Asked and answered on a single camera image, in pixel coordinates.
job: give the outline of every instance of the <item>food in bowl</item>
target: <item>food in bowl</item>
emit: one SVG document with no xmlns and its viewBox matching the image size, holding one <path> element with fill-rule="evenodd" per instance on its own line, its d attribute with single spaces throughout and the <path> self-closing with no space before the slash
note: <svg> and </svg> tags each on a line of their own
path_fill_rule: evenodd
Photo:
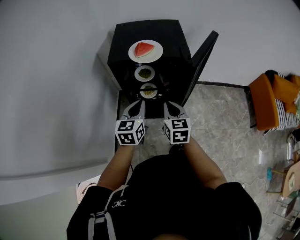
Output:
<svg viewBox="0 0 300 240">
<path fill-rule="evenodd" d="M 154 49 L 154 45 L 140 42 L 135 47 L 135 57 L 140 58 L 146 56 Z"/>
<path fill-rule="evenodd" d="M 149 78 L 151 76 L 151 70 L 147 68 L 141 69 L 139 76 L 142 78 Z"/>
<path fill-rule="evenodd" d="M 146 86 L 144 89 L 151 89 L 151 88 L 153 88 L 153 87 L 151 87 L 151 86 Z M 145 94 L 146 96 L 150 96 L 150 95 L 152 95 L 153 93 L 154 93 L 153 90 L 151 90 L 151 91 L 144 91 L 144 94 Z"/>
</svg>

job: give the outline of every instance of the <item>white plate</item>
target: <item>white plate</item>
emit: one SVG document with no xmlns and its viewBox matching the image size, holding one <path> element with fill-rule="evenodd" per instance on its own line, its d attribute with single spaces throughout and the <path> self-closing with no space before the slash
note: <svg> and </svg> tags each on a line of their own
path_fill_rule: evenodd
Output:
<svg viewBox="0 0 300 240">
<path fill-rule="evenodd" d="M 151 75 L 148 77 L 148 78 L 143 78 L 141 76 L 139 76 L 139 72 L 142 70 L 142 69 L 149 69 L 151 71 Z M 143 66 L 140 66 L 138 67 L 136 70 L 135 70 L 135 78 L 141 82 L 147 82 L 147 81 L 150 81 L 155 75 L 155 71 L 152 67 L 148 66 L 148 65 L 143 65 Z"/>
<path fill-rule="evenodd" d="M 141 87 L 141 89 L 144 89 L 144 88 L 147 87 L 147 86 L 150 86 L 150 87 L 152 87 L 152 88 L 156 88 L 156 86 L 155 86 L 153 83 L 145 83 L 145 84 Z M 158 93 L 158 91 L 157 91 L 157 90 L 154 90 L 154 92 L 153 92 L 151 95 L 145 95 L 144 92 L 140 92 L 140 93 L 141 93 L 142 97 L 144 97 L 144 98 L 153 98 L 153 97 Z"/>
<path fill-rule="evenodd" d="M 152 50 L 152 52 L 150 52 L 149 54 L 147 54 L 146 56 L 140 57 L 140 58 L 136 58 L 135 57 L 135 47 L 138 43 L 143 42 L 143 43 L 148 43 L 148 44 L 152 44 L 154 45 L 154 49 Z M 138 63 L 149 63 L 149 62 L 154 62 L 157 59 L 159 59 L 162 55 L 163 55 L 163 47 L 161 44 L 159 44 L 156 41 L 153 40 L 142 40 L 142 41 L 138 41 L 135 44 L 133 44 L 129 50 L 128 50 L 128 55 L 130 57 L 130 59 L 132 61 L 138 62 Z"/>
</svg>

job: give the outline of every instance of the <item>marble floor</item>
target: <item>marble floor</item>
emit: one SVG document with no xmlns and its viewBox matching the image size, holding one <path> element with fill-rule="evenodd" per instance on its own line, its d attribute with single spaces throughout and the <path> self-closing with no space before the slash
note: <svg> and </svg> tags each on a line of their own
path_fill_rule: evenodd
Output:
<svg viewBox="0 0 300 240">
<path fill-rule="evenodd" d="M 122 98 L 120 113 L 128 105 Z M 243 89 L 196 85 L 184 106 L 191 118 L 192 136 L 223 171 L 227 181 L 247 183 L 245 190 L 262 213 L 261 240 L 276 239 L 287 223 L 273 214 L 278 207 L 278 195 L 266 193 L 268 167 L 288 165 L 286 138 L 290 130 L 270 132 L 263 136 L 250 128 L 250 116 Z M 162 132 L 162 119 L 147 119 L 149 127 L 144 144 L 135 149 L 133 167 L 156 155 L 168 154 L 170 143 Z M 280 190 L 281 179 L 268 184 L 270 190 Z"/>
</svg>

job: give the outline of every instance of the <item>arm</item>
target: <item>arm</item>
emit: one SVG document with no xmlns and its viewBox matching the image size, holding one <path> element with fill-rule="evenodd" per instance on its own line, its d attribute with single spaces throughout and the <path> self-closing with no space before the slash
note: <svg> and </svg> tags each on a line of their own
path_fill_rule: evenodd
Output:
<svg viewBox="0 0 300 240">
<path fill-rule="evenodd" d="M 134 146 L 120 146 L 101 174 L 97 185 L 114 191 L 125 184 L 133 150 Z"/>
<path fill-rule="evenodd" d="M 198 179 L 205 187 L 216 189 L 227 182 L 220 168 L 207 156 L 194 138 L 190 137 L 189 143 L 184 144 L 183 149 Z"/>
</svg>

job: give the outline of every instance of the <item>white box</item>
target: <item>white box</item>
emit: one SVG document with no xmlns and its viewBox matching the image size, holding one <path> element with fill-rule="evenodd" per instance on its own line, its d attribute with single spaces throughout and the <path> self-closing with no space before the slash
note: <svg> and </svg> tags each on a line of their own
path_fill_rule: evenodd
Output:
<svg viewBox="0 0 300 240">
<path fill-rule="evenodd" d="M 191 136 L 190 118 L 164 120 L 164 133 L 171 144 L 189 143 Z"/>
<path fill-rule="evenodd" d="M 145 126 L 142 119 L 118 120 L 115 134 L 120 145 L 138 145 L 145 135 Z"/>
</svg>

